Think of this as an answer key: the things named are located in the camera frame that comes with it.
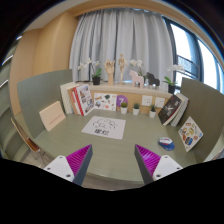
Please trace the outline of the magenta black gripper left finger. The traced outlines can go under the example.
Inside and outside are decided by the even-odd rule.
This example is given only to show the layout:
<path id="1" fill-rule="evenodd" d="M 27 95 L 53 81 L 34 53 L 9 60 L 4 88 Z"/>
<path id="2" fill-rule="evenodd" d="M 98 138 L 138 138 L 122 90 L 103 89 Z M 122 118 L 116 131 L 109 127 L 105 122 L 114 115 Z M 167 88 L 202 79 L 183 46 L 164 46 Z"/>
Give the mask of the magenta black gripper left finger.
<path id="1" fill-rule="evenodd" d="M 67 157 L 59 155 L 44 170 L 81 186 L 92 155 L 92 145 L 87 145 Z"/>

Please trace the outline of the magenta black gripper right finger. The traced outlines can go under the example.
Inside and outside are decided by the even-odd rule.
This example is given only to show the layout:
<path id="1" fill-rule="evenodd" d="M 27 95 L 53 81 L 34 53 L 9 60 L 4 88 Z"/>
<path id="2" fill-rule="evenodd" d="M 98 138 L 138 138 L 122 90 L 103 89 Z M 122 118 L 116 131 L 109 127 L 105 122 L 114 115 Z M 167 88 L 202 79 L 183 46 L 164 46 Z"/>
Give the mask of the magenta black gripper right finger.
<path id="1" fill-rule="evenodd" d="M 145 185 L 182 169 L 170 156 L 159 156 L 138 144 L 135 145 L 134 155 Z"/>

